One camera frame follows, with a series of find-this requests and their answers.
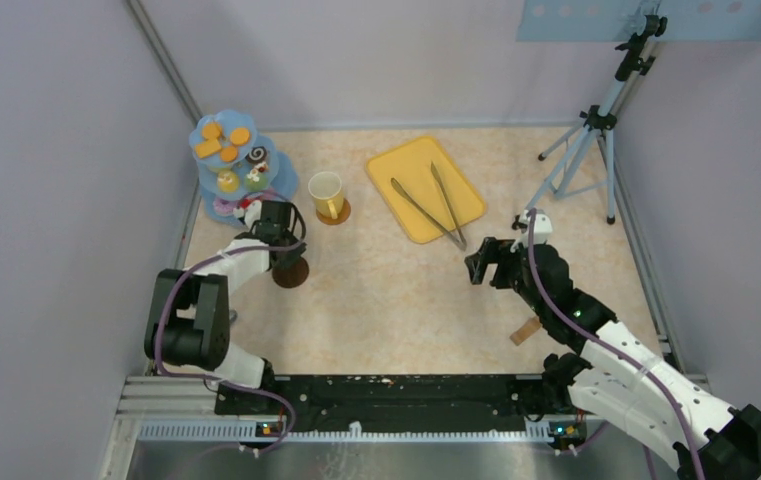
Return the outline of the green cream puff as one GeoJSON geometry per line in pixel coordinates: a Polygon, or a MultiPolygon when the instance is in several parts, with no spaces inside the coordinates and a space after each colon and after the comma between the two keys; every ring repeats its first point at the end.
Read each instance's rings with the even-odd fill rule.
{"type": "Polygon", "coordinates": [[[265,170],[252,168],[245,175],[245,189],[249,193],[265,190],[269,185],[268,176],[265,170]]]}

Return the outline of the dark brown round coaster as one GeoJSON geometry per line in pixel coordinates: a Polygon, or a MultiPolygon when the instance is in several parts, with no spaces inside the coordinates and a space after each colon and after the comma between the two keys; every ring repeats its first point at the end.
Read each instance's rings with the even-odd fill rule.
{"type": "Polygon", "coordinates": [[[279,287],[292,289],[301,286],[307,280],[309,272],[307,260],[301,258],[287,268],[273,268],[272,279],[279,287]]]}

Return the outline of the yellow handled cream mug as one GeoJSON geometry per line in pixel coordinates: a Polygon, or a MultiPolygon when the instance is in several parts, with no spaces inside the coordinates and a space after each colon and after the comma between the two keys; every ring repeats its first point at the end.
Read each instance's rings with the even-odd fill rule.
{"type": "Polygon", "coordinates": [[[337,217],[345,200],[343,183],[338,174],[330,171],[314,174],[308,181],[308,192],[315,211],[318,210],[327,217],[337,217]]]}

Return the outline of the purple sprinkled donut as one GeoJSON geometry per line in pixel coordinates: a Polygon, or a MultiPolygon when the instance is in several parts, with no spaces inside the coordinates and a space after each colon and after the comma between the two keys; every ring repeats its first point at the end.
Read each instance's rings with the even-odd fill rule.
{"type": "Polygon", "coordinates": [[[237,201],[228,201],[221,198],[215,198],[211,204],[213,212],[218,217],[232,217],[237,205],[237,201]]]}

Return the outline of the light brown round coaster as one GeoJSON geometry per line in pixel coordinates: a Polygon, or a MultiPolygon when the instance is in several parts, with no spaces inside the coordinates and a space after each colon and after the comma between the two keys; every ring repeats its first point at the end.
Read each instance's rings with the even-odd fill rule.
{"type": "Polygon", "coordinates": [[[345,199],[342,203],[342,208],[337,213],[336,218],[327,217],[318,210],[315,211],[315,214],[316,214],[316,218],[325,225],[339,225],[348,220],[349,216],[351,215],[351,211],[352,209],[351,209],[350,202],[347,199],[345,199]]]}

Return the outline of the yellow cream puff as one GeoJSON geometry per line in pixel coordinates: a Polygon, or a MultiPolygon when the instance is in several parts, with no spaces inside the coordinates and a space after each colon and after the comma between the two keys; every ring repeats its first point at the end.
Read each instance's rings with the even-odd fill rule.
{"type": "Polygon", "coordinates": [[[239,176],[232,170],[221,170],[216,175],[216,186],[220,192],[233,193],[241,186],[239,176]]]}

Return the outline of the chocolate swirl roll cake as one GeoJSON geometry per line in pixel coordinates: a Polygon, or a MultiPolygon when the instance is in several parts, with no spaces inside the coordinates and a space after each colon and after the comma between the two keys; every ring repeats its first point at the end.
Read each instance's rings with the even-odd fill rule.
{"type": "Polygon", "coordinates": [[[267,148],[265,148],[264,146],[255,146],[245,156],[245,160],[247,161],[248,164],[255,167],[256,165],[266,163],[268,156],[269,156],[269,153],[267,148]]]}

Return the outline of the round orange biscuit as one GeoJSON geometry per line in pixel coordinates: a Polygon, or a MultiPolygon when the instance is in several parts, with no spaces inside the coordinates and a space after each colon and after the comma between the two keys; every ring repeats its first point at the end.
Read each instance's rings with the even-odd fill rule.
{"type": "Polygon", "coordinates": [[[252,131],[246,127],[237,127],[229,134],[228,140],[236,147],[246,145],[252,140],[252,131]]]}
{"type": "Polygon", "coordinates": [[[217,140],[222,137],[222,127],[216,121],[210,121],[201,127],[201,136],[205,140],[217,140]]]}
{"type": "Polygon", "coordinates": [[[234,145],[224,146],[219,152],[219,158],[224,163],[231,163],[238,159],[239,149],[234,145]]]}

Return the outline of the round orange biscuit top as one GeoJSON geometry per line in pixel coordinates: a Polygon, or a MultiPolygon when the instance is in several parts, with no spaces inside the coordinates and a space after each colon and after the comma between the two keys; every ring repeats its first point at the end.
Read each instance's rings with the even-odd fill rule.
{"type": "Polygon", "coordinates": [[[246,127],[237,127],[229,134],[228,140],[236,147],[246,145],[252,140],[252,131],[246,127]]]}

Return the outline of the square orange biscuit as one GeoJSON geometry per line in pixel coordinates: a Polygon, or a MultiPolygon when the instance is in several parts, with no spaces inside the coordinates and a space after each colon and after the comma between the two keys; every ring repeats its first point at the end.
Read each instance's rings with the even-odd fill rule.
{"type": "Polygon", "coordinates": [[[223,146],[221,141],[217,138],[205,139],[203,142],[196,144],[193,147],[195,155],[199,159],[204,159],[212,155],[218,154],[222,150],[223,146]]]}

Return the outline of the yellow serving tray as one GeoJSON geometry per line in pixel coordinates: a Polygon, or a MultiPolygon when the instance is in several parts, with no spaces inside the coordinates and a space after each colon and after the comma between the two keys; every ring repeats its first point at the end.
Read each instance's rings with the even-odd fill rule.
{"type": "Polygon", "coordinates": [[[432,136],[421,136],[381,153],[369,159],[365,169],[398,224],[417,244],[437,240],[442,232],[395,191],[393,180],[448,230],[486,213],[487,205],[479,191],[432,136]]]}

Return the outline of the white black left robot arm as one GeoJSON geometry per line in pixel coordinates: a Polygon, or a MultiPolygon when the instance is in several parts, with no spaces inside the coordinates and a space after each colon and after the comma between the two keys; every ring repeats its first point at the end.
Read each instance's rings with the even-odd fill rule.
{"type": "Polygon", "coordinates": [[[200,378],[238,388],[253,413],[275,404],[265,379],[267,361],[231,340],[230,299],[257,276],[296,264],[306,249],[306,226],[289,201],[254,200],[248,229],[213,255],[184,269],[158,273],[144,351],[165,376],[200,378]]]}

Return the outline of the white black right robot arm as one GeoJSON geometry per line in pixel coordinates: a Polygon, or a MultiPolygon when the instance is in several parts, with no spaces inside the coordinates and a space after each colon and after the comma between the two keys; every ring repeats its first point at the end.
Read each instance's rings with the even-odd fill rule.
{"type": "Polygon", "coordinates": [[[542,397],[604,419],[663,460],[680,479],[761,476],[761,410],[736,408],[646,347],[594,296],[574,285],[548,244],[523,248],[487,237],[465,259],[472,284],[516,292],[549,336],[570,351],[547,361],[542,397]]]}

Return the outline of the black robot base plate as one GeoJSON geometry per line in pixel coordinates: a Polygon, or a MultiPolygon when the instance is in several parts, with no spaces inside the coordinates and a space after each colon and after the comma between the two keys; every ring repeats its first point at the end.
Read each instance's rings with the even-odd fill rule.
{"type": "Polygon", "coordinates": [[[274,375],[266,396],[217,391],[221,416],[266,417],[295,433],[519,432],[551,415],[575,416],[565,390],[535,374],[274,375]]]}

